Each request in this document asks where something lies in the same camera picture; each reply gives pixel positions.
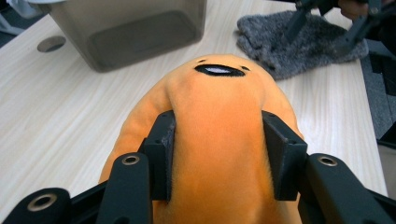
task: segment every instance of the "round hole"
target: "round hole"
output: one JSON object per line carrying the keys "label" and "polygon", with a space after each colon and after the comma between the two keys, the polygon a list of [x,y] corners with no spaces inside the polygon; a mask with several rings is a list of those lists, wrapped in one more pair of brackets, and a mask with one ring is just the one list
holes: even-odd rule
{"label": "round hole", "polygon": [[129,157],[124,158],[122,160],[122,163],[124,165],[134,165],[134,164],[137,164],[139,162],[139,160],[140,159],[137,156],[129,156]]}
{"label": "round hole", "polygon": [[66,43],[66,38],[64,38],[63,36],[52,36],[41,41],[37,46],[37,50],[43,53],[52,52],[61,48],[64,43]]}
{"label": "round hole", "polygon": [[128,217],[119,217],[116,219],[114,224],[129,224],[129,218]]}
{"label": "round hole", "polygon": [[48,193],[43,194],[34,198],[28,205],[27,209],[31,212],[38,212],[50,207],[53,203],[55,203],[57,197],[56,194]]}
{"label": "round hole", "polygon": [[336,166],[338,164],[337,161],[333,160],[332,158],[325,157],[325,156],[319,157],[318,160],[322,164],[327,165],[327,166]]}

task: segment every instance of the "black bracket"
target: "black bracket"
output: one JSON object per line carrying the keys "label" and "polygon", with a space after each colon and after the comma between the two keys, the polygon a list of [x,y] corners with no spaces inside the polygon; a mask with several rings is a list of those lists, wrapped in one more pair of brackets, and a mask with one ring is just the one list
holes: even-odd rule
{"label": "black bracket", "polygon": [[396,3],[392,2],[381,7],[378,0],[369,0],[369,15],[357,18],[352,27],[344,34],[334,47],[336,55],[349,53],[357,43],[363,40],[370,31],[381,21],[391,17],[396,13]]}
{"label": "black bracket", "polygon": [[[366,189],[339,159],[306,154],[307,144],[262,112],[275,197],[295,201],[303,223],[395,223],[396,202]],[[173,111],[161,114],[139,151],[118,157],[107,182],[70,199],[42,189],[21,200],[9,223],[152,223],[152,201],[171,200]]]}

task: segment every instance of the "plush toy mouth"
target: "plush toy mouth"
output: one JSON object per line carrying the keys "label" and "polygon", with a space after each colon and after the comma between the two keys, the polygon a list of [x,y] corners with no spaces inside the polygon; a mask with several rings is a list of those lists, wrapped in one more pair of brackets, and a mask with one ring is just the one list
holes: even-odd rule
{"label": "plush toy mouth", "polygon": [[195,70],[213,77],[244,77],[245,73],[220,64],[201,64],[195,67]]}

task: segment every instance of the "plush toy face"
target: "plush toy face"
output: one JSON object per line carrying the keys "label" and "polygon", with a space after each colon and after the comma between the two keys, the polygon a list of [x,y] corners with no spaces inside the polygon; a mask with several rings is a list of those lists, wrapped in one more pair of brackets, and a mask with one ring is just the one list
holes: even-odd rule
{"label": "plush toy face", "polygon": [[233,55],[207,55],[181,65],[136,105],[103,170],[137,151],[154,120],[174,110],[177,126],[172,199],[154,203],[158,223],[281,223],[274,199],[262,110],[297,134],[289,101],[257,64]]}

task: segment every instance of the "screw hole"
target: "screw hole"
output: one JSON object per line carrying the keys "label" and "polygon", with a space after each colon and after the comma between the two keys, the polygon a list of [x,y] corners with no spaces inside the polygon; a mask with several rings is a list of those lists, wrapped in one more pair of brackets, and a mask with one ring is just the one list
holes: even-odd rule
{"label": "screw hole", "polygon": [[27,209],[31,212],[38,212],[50,207],[57,199],[56,194],[48,193],[34,198],[28,205]]}
{"label": "screw hole", "polygon": [[332,158],[325,157],[325,156],[319,157],[318,160],[322,164],[327,165],[327,166],[336,166],[338,164],[337,161],[333,160]]}
{"label": "screw hole", "polygon": [[122,160],[122,163],[124,165],[134,165],[134,164],[137,164],[139,161],[140,161],[139,157],[137,157],[137,156],[129,156],[129,157],[124,158]]}

